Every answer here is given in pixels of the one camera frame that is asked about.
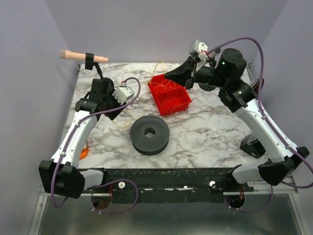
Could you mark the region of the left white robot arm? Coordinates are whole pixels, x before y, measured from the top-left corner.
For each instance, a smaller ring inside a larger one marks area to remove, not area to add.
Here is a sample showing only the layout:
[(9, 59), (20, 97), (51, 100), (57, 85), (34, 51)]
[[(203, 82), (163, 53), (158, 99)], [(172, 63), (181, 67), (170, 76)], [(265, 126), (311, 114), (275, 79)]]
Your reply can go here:
[(72, 124), (60, 147), (39, 165), (45, 192), (77, 199), (84, 190), (104, 182), (103, 169), (78, 168), (82, 150), (100, 117), (114, 120), (133, 96), (126, 82), (115, 88), (109, 78), (93, 79), (89, 94), (76, 102)]

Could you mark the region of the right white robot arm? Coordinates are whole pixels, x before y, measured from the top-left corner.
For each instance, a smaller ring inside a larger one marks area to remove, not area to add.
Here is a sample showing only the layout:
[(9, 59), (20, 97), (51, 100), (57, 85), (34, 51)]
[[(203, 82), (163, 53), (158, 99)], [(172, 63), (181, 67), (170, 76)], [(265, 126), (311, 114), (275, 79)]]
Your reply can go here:
[(188, 90), (194, 83), (219, 88), (221, 102), (250, 128), (268, 156), (259, 165), (235, 167), (230, 181), (238, 184), (265, 181), (272, 186), (281, 183), (310, 152), (306, 147), (298, 147), (287, 138), (276, 128), (266, 111), (259, 108), (257, 93), (241, 79), (246, 68), (242, 53), (237, 49), (227, 48), (222, 52), (216, 67), (203, 66), (197, 70), (198, 64), (199, 59), (190, 56), (182, 65), (165, 73), (164, 77)]

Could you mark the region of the grey cable spool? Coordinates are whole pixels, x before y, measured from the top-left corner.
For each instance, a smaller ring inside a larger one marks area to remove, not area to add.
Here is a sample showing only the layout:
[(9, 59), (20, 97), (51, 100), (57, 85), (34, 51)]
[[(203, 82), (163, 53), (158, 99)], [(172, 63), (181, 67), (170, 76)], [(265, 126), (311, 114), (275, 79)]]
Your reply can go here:
[(130, 129), (130, 140), (137, 152), (146, 156), (161, 153), (169, 143), (170, 130), (167, 123), (156, 116), (137, 119)]

